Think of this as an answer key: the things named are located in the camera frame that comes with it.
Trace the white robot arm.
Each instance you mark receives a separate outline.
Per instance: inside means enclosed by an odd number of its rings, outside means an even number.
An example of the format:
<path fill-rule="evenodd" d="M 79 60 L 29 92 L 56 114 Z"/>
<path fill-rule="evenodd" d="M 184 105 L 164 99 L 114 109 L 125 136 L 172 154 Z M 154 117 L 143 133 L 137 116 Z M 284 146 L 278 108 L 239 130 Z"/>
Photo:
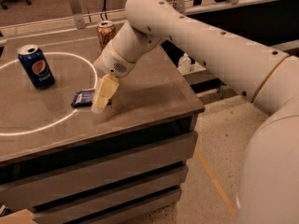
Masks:
<path fill-rule="evenodd" d="M 249 141 L 236 194 L 235 224 L 299 224 L 299 61 L 188 18 L 165 0 L 127 0 L 127 21 L 95 61 L 102 110 L 137 60 L 168 39 L 268 114 Z"/>

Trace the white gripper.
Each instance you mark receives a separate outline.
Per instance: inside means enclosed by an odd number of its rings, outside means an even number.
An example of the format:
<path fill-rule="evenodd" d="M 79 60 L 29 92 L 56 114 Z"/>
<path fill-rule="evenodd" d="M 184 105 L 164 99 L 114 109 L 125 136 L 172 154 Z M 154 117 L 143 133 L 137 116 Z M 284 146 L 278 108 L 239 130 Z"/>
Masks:
<path fill-rule="evenodd" d="M 96 70 L 107 74 L 99 78 L 93 96 L 91 111 L 99 114 L 104 111 L 109 100 L 118 89 L 119 78 L 126 77 L 134 68 L 135 63 L 126 61 L 116 51 L 112 42 L 102 50 L 100 56 L 93 62 Z"/>

